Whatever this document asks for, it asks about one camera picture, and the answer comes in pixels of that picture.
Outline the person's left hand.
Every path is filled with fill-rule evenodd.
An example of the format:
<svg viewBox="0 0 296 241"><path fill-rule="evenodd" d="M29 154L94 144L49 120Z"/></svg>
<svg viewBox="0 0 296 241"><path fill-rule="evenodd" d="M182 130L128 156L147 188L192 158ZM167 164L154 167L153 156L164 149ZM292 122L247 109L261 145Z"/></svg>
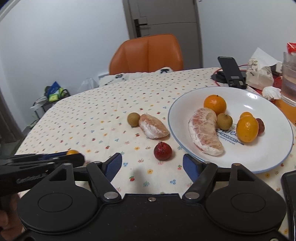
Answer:
<svg viewBox="0 0 296 241"><path fill-rule="evenodd" d="M23 226L17 213L19 200L18 194L1 198L1 236L5 240L13 240L22 232Z"/></svg>

